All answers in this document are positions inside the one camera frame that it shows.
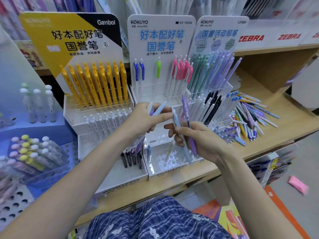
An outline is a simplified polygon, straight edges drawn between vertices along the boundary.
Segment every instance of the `pink package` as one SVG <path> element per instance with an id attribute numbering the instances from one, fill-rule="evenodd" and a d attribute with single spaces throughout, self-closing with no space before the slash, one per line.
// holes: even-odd
<path id="1" fill-rule="evenodd" d="M 303 195 L 308 194 L 309 187 L 302 183 L 297 177 L 290 176 L 288 183 L 291 184 L 293 187 L 295 187 L 299 192 L 301 192 Z"/>

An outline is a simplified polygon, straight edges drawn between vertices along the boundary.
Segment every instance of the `person's left hand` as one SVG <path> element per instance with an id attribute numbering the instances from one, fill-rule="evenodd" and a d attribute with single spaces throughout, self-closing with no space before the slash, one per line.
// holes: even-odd
<path id="1" fill-rule="evenodd" d="M 150 116 L 147 113 L 148 102 L 140 102 L 134 107 L 129 118 L 123 123 L 134 136 L 143 135 L 146 132 L 154 131 L 156 124 L 165 122 L 173 117 L 172 109 L 165 106 L 161 114 Z M 160 106 L 160 103 L 153 103 L 154 111 Z"/>

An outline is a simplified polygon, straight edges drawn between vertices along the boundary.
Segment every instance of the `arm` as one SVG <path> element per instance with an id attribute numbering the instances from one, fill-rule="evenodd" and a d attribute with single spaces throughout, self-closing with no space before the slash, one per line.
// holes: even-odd
<path id="1" fill-rule="evenodd" d="M 90 152 L 82 162 L 30 205 L 1 233 L 0 238 L 65 238 L 103 182 L 121 152 L 140 134 L 172 118 L 170 108 L 151 117 L 148 103 L 139 103 L 123 125 Z"/>
<path id="2" fill-rule="evenodd" d="M 201 122 L 192 122 L 188 127 L 170 129 L 169 136 L 176 132 L 194 138 L 197 153 L 215 163 L 224 177 L 227 188 L 251 239 L 301 239 L 293 225 L 280 212 L 265 193 L 258 180 L 243 159 L 236 158 L 232 148 Z M 183 146 L 181 137 L 175 141 Z"/>

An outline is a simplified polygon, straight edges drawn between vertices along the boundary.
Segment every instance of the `gray floor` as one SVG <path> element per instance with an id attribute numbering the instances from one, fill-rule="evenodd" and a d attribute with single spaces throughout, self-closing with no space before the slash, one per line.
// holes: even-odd
<path id="1" fill-rule="evenodd" d="M 271 188 L 301 227 L 315 239 L 319 238 L 319 132 L 301 140 L 298 146 L 293 164 Z M 308 195 L 303 196 L 287 183 L 290 175 L 309 186 Z"/>
<path id="2" fill-rule="evenodd" d="M 296 158 L 285 175 L 273 182 L 271 188 L 292 213 L 301 227 L 312 238 L 319 238 L 319 132 L 299 141 Z M 303 196 L 287 183 L 294 175 L 309 186 Z M 207 182 L 191 186 L 175 199 L 186 209 L 194 210 L 215 199 L 211 185 Z"/>

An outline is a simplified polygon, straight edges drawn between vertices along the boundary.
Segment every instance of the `person's right arm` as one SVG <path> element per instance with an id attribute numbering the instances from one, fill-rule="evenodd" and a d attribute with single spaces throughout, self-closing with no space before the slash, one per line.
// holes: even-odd
<path id="1" fill-rule="evenodd" d="M 165 125 L 172 137 L 176 132 L 196 141 L 197 153 L 217 165 L 251 239 L 301 239 L 301 235 L 268 197 L 245 161 L 236 158 L 233 149 L 201 122 L 193 129 Z M 178 134 L 177 144 L 184 146 Z"/>

